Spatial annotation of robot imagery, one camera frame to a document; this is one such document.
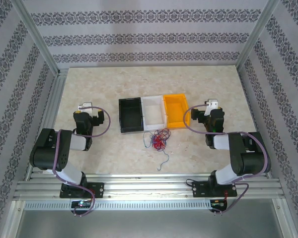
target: patterned wallpaper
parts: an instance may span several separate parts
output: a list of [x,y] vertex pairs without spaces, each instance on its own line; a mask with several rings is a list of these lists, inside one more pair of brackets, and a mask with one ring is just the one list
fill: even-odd
[[24,178],[54,76],[8,0],[0,0],[0,233]]
[[298,0],[277,5],[239,74],[298,230]]
[[59,68],[235,64],[267,0],[24,0]]

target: white bin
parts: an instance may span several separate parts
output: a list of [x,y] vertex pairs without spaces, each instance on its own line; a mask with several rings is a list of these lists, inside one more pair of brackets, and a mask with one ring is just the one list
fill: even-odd
[[144,130],[161,130],[167,126],[163,96],[141,97]]

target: marble table surface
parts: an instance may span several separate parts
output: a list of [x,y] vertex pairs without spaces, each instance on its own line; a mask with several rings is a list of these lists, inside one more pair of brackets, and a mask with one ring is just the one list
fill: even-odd
[[[173,129],[165,152],[145,148],[143,133],[121,134],[118,99],[184,93],[188,106],[216,98],[225,112],[224,131],[255,131],[235,66],[70,68],[55,129],[74,129],[73,112],[92,102],[112,119],[108,132],[93,139],[88,152],[70,151],[69,161],[86,174],[210,173],[229,163],[229,152],[212,150],[205,136],[188,129]],[[108,125],[94,128],[101,133]],[[205,131],[191,121],[194,129]]]

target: yellow bin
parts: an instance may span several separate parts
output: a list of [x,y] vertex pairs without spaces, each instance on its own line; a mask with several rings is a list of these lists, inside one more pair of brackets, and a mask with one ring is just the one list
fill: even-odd
[[[183,115],[185,111],[188,110],[188,103],[185,95],[183,93],[164,95],[163,101],[167,115],[167,127],[185,127],[183,123]],[[190,112],[187,113],[185,122],[190,125]]]

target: plastic tray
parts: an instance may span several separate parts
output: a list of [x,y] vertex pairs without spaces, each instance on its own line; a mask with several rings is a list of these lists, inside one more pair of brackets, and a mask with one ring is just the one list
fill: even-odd
[[141,97],[145,130],[161,130],[167,126],[163,96]]
[[[167,115],[168,128],[185,127],[183,115],[188,110],[188,103],[184,94],[164,95],[164,107]],[[190,125],[190,112],[185,117],[185,122]]]
[[143,131],[141,98],[119,99],[120,132]]

